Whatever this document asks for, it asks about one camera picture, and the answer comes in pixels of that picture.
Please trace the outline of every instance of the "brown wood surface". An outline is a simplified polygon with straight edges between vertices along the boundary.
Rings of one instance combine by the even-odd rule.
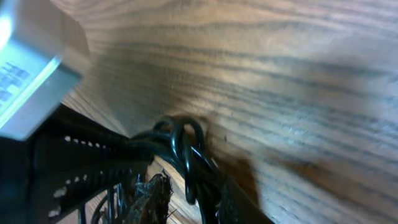
[[[92,68],[65,103],[132,136],[206,119],[209,150],[276,223],[398,223],[398,2],[55,0]],[[198,223],[174,178],[170,223]]]

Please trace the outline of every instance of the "wood grain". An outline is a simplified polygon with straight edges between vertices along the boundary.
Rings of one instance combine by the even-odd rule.
[[[92,68],[65,103],[128,136],[207,120],[209,150],[276,223],[398,223],[398,2],[55,0]],[[200,222],[183,180],[170,223]]]

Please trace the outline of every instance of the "wooden table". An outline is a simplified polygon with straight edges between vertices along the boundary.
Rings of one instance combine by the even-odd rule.
[[[276,223],[398,222],[398,2],[55,0],[92,69],[65,103],[128,136],[165,114]],[[170,223],[198,223],[174,178]]]

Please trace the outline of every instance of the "wooden surface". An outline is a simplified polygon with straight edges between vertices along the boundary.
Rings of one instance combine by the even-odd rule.
[[[65,99],[132,136],[206,119],[220,167],[276,223],[398,223],[398,2],[55,0],[92,68]],[[170,223],[198,223],[173,175]]]

